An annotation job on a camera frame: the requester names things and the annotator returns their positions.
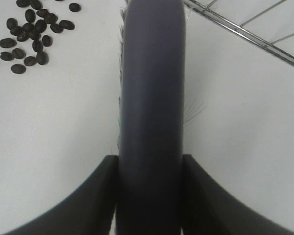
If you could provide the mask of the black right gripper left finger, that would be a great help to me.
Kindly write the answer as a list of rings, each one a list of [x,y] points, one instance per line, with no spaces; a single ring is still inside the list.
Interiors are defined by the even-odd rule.
[[[103,158],[68,197],[9,235],[107,235],[116,203],[118,157]]]

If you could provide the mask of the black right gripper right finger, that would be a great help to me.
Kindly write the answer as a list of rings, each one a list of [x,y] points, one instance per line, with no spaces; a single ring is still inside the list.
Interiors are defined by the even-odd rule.
[[[192,157],[183,155],[182,231],[185,235],[292,235],[219,185]]]

